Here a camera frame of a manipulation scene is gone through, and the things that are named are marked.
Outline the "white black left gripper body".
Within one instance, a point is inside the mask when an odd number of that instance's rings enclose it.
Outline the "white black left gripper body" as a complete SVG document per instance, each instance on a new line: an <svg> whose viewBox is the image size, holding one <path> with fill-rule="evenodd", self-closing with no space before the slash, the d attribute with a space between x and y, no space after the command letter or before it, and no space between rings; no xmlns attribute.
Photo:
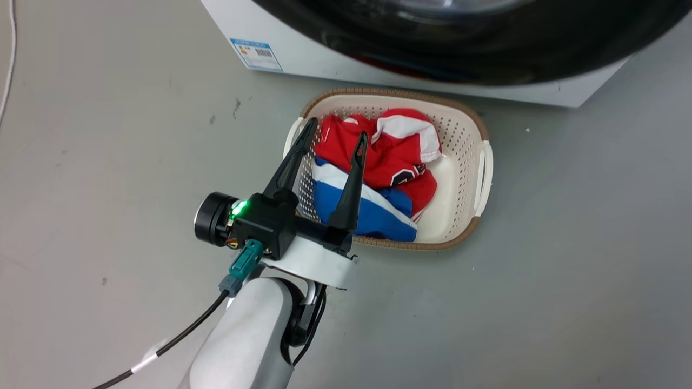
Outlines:
<svg viewBox="0 0 692 389"><path fill-rule="evenodd" d="M198 240L236 252L228 273L234 283L260 267L338 290L353 286L357 260L351 234L297 214L297 205L271 205L257 193L239 199L220 192L200 203L194 218Z"/></svg>

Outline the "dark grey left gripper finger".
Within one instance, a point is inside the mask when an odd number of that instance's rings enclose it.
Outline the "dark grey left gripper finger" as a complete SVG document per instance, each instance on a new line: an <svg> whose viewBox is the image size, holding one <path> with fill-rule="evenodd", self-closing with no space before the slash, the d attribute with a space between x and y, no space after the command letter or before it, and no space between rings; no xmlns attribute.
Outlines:
<svg viewBox="0 0 692 389"><path fill-rule="evenodd" d="M271 205L297 205L298 200L292 191L299 173L303 157L311 150L318 128L318 119L309 118L296 121L297 138L292 143L279 167L263 192L263 201Z"/></svg>
<svg viewBox="0 0 692 389"><path fill-rule="evenodd" d="M351 169L343 187L335 210L327 219L327 225L342 231L353 232L357 228L358 214L365 175L367 150L370 145L368 135L361 132L351 156Z"/></svg>

